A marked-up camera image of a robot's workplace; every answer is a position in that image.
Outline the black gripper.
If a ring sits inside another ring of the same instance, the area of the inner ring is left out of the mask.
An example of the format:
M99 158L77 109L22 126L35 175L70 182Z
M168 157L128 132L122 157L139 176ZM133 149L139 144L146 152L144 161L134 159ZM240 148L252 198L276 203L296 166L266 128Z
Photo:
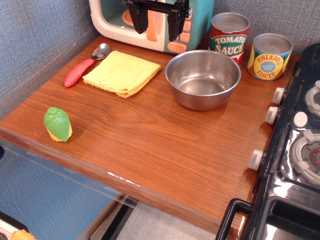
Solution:
M185 18L191 15L190 3L188 0L176 0L174 3L160 2L158 0L126 0L126 5L134 26L138 34L143 34L148 26L148 11L169 14L177 11L183 13ZM182 33L185 18L181 15L168 15L168 37L173 42Z

